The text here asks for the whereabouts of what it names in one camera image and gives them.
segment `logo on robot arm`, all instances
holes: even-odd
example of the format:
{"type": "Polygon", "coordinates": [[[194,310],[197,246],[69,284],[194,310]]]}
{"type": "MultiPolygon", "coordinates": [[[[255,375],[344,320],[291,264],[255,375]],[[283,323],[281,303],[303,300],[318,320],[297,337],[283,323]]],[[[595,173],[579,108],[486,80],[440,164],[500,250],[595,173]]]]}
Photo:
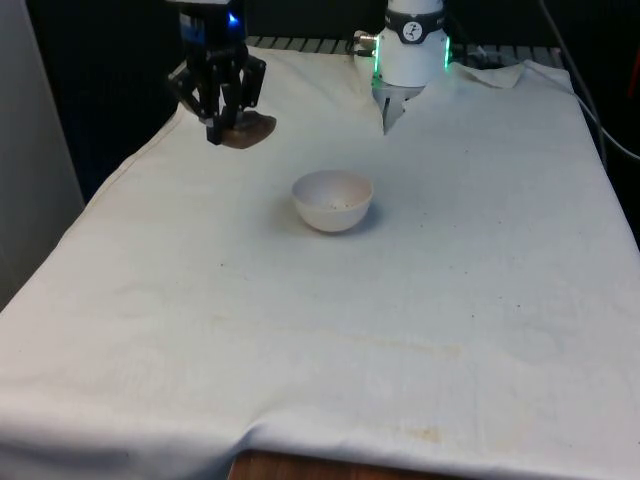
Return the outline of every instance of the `logo on robot arm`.
{"type": "Polygon", "coordinates": [[[402,34],[410,42],[415,42],[422,37],[422,25],[418,22],[408,22],[402,29],[402,34]]]}

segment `black cable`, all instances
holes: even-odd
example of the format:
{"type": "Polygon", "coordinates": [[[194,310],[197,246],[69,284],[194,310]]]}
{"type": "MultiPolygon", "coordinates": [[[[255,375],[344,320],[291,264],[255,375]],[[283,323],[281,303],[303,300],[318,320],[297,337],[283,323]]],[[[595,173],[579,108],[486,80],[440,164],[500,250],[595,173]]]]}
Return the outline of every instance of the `black cable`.
{"type": "Polygon", "coordinates": [[[604,130],[602,128],[602,122],[600,121],[600,115],[598,114],[598,110],[596,109],[596,104],[593,101],[593,97],[591,96],[591,92],[589,91],[587,84],[582,78],[582,75],[580,75],[580,71],[578,70],[578,66],[576,65],[576,62],[573,61],[573,57],[569,52],[569,47],[567,47],[567,44],[564,41],[564,38],[562,37],[562,33],[560,33],[560,29],[556,25],[556,22],[553,19],[553,16],[551,15],[551,13],[549,12],[549,9],[547,8],[547,4],[545,3],[545,0],[538,0],[538,4],[540,5],[540,9],[542,10],[542,13],[545,16],[547,23],[549,24],[549,27],[551,27],[551,30],[553,31],[553,34],[555,35],[556,40],[560,45],[560,48],[562,49],[562,53],[564,54],[565,58],[567,59],[567,62],[569,63],[569,68],[571,69],[573,76],[578,82],[578,85],[582,90],[582,93],[584,94],[585,99],[587,100],[589,109],[593,114],[593,117],[596,122],[596,128],[598,130],[598,142],[600,143],[600,157],[602,159],[602,163],[606,170],[608,168],[607,147],[604,139],[604,130]]]}

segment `cable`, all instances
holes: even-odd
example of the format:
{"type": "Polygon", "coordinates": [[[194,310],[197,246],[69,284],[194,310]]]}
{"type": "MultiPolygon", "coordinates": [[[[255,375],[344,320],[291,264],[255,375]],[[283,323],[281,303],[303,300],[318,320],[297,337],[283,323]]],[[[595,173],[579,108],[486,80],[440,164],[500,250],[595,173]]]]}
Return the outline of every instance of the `cable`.
{"type": "MultiPolygon", "coordinates": [[[[598,129],[598,142],[600,143],[600,157],[602,159],[602,164],[604,165],[605,170],[608,170],[607,148],[606,148],[606,144],[605,144],[605,141],[604,141],[604,137],[605,137],[604,128],[602,128],[602,122],[600,121],[600,115],[598,115],[598,110],[596,109],[596,104],[593,101],[593,97],[591,96],[591,92],[589,91],[589,88],[587,87],[587,84],[585,83],[584,79],[582,78],[582,75],[580,75],[580,71],[578,70],[578,66],[576,65],[576,62],[573,61],[573,57],[571,56],[571,52],[569,52],[569,47],[567,47],[567,44],[564,41],[564,38],[562,37],[562,33],[560,33],[560,29],[556,25],[556,22],[553,19],[553,16],[549,12],[549,9],[547,8],[547,4],[545,3],[545,0],[538,0],[538,4],[540,5],[540,9],[542,10],[542,13],[545,16],[545,18],[547,20],[547,23],[549,24],[549,27],[551,27],[551,30],[553,31],[553,34],[555,35],[556,40],[558,41],[558,44],[560,45],[560,48],[562,49],[562,53],[564,54],[564,56],[567,59],[567,62],[569,63],[569,68],[571,68],[573,76],[575,77],[576,81],[578,82],[578,85],[580,86],[580,89],[582,90],[582,93],[584,94],[585,98],[587,99],[586,103],[589,105],[589,108],[587,108],[587,111],[591,114],[591,118],[595,121],[596,127],[598,129]]],[[[580,99],[577,95],[576,95],[576,97],[580,100],[581,105],[584,105],[584,102],[582,102],[582,99],[580,99]]],[[[614,141],[613,143],[616,146],[620,146],[620,144],[618,144],[618,142],[616,142],[616,141],[614,141]]]]}
{"type": "MultiPolygon", "coordinates": [[[[474,53],[470,53],[469,55],[479,55],[479,56],[484,56],[485,54],[483,52],[474,52],[474,53]]],[[[496,55],[499,56],[501,58],[503,58],[504,60],[508,60],[510,62],[514,62],[514,63],[522,63],[520,60],[518,60],[517,58],[508,55],[506,53],[502,53],[502,52],[492,52],[492,55],[496,55]]],[[[591,109],[589,108],[589,106],[586,104],[586,102],[584,100],[582,100],[582,98],[580,98],[580,95],[578,95],[577,93],[575,93],[573,90],[571,90],[569,87],[567,87],[566,85],[564,85],[562,82],[556,80],[555,78],[553,78],[550,75],[547,75],[544,72],[541,72],[540,70],[538,70],[537,68],[534,67],[533,64],[531,63],[524,63],[524,66],[526,68],[528,68],[529,70],[531,70],[532,72],[535,72],[536,74],[540,75],[542,78],[544,78],[545,80],[548,80],[549,82],[553,83],[554,85],[556,85],[557,87],[560,87],[560,89],[562,91],[564,91],[565,93],[568,93],[569,95],[573,96],[576,98],[576,100],[578,100],[578,103],[580,103],[580,106],[583,108],[583,110],[587,113],[587,115],[589,116],[589,118],[591,118],[591,120],[593,122],[595,122],[597,124],[597,117],[596,114],[593,113],[591,111],[591,109]]],[[[640,155],[638,155],[637,153],[633,153],[631,150],[625,148],[620,142],[618,142],[613,135],[611,135],[602,125],[599,125],[598,130],[601,132],[602,136],[603,136],[603,141],[604,141],[604,137],[606,137],[612,144],[613,146],[615,146],[618,150],[620,150],[622,153],[624,153],[625,155],[627,155],[629,158],[632,158],[633,160],[636,160],[638,162],[640,162],[640,155]]]]}

